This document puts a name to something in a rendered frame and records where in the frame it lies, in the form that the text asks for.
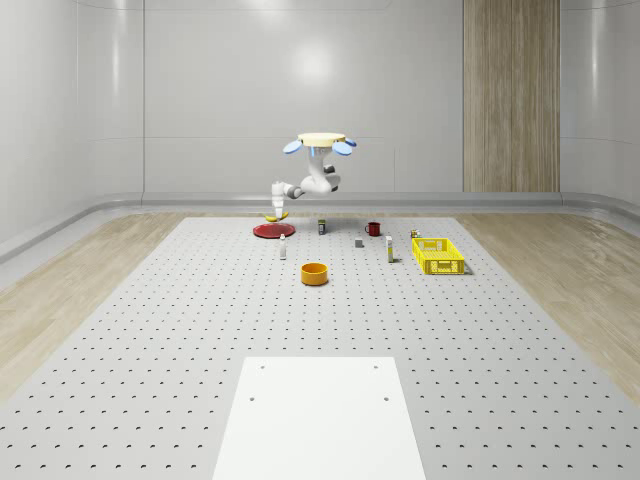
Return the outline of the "red plate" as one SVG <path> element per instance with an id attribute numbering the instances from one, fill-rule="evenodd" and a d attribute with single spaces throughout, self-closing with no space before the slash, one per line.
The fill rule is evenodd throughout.
<path id="1" fill-rule="evenodd" d="M 265 239 L 279 239 L 282 235 L 288 237 L 295 232 L 295 227 L 287 223 L 264 223 L 253 228 L 255 236 Z"/>

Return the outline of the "yellow bowl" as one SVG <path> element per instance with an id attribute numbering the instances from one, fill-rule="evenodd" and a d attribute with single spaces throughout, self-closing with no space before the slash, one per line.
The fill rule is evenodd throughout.
<path id="1" fill-rule="evenodd" d="M 328 267 L 322 263 L 306 263 L 301 266 L 301 282 L 305 285 L 320 286 L 328 281 Z"/>

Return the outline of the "yellow basket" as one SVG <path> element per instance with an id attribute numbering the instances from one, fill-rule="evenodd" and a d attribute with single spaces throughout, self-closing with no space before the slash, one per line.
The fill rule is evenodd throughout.
<path id="1" fill-rule="evenodd" d="M 447 238 L 413 238 L 412 253 L 425 274 L 463 274 L 464 257 Z"/>

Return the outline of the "white board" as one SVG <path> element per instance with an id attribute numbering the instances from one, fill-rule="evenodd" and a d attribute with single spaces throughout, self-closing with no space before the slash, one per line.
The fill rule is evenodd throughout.
<path id="1" fill-rule="evenodd" d="M 213 480 L 425 480 L 391 357 L 248 357 Z"/>

